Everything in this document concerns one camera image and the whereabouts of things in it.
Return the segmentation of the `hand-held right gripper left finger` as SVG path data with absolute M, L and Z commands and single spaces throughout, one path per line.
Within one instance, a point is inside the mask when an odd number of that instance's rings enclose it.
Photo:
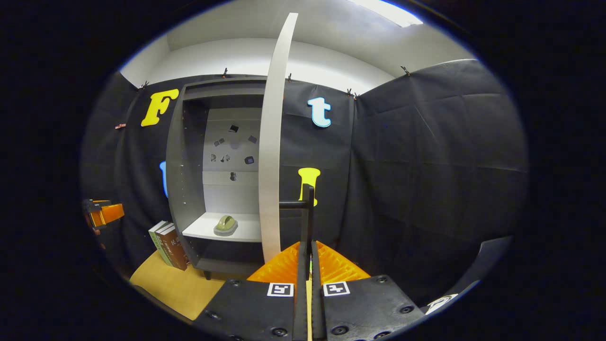
M 305 341 L 309 257 L 296 242 L 249 280 L 226 280 L 193 324 L 219 341 Z

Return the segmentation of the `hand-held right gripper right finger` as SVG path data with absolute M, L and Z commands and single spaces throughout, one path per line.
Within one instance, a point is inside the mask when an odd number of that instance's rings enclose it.
M 407 332 L 426 315 L 389 276 L 370 277 L 313 241 L 311 318 L 314 341 L 376 341 Z

